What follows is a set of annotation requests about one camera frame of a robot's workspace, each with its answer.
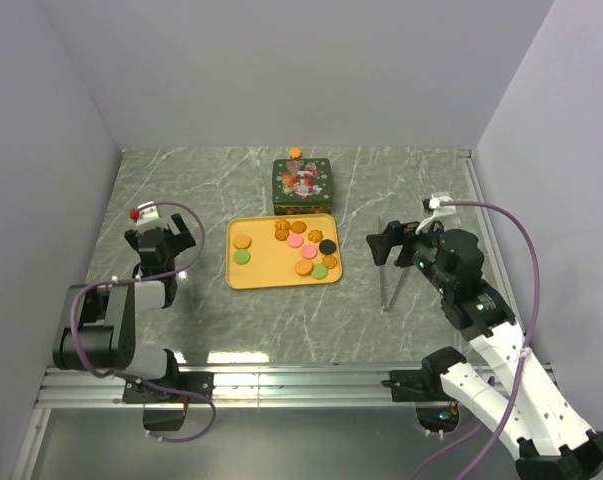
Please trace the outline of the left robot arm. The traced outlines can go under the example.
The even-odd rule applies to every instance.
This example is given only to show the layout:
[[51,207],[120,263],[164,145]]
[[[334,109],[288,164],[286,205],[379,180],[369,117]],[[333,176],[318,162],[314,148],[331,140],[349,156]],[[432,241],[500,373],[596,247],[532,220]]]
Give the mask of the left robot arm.
[[213,375],[182,372],[173,351],[143,346],[136,338],[138,313],[172,306],[176,259],[196,240],[178,213],[167,222],[156,206],[146,204],[130,216],[134,227],[124,238],[139,256],[132,280],[68,288],[53,363],[60,370],[123,379],[127,404],[205,403],[212,397]]

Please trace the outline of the orange cookie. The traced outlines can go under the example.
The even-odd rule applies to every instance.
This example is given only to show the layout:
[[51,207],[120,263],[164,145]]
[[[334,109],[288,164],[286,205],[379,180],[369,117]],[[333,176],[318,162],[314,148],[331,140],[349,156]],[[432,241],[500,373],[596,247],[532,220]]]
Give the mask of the orange cookie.
[[297,159],[302,156],[302,151],[298,147],[292,147],[289,149],[288,155],[291,159]]

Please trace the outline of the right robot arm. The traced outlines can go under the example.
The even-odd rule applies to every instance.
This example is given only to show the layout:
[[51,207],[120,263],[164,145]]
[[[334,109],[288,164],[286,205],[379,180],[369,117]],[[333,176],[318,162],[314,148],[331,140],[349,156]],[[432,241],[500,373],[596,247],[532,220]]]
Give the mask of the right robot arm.
[[502,386],[481,379],[464,355],[445,347],[422,361],[427,396],[459,401],[497,433],[522,479],[592,479],[602,471],[603,431],[572,408],[525,346],[513,311],[483,277],[484,255],[474,234],[446,231],[440,223],[422,231],[416,222],[393,221],[366,241],[378,266],[399,248],[396,266],[414,267],[432,284],[446,319]]

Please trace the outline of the gold tin lid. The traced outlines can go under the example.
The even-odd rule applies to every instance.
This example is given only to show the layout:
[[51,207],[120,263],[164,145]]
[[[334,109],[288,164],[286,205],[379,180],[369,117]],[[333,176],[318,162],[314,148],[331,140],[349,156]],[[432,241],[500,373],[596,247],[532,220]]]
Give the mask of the gold tin lid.
[[327,158],[277,159],[272,164],[273,200],[281,204],[318,204],[334,196]]

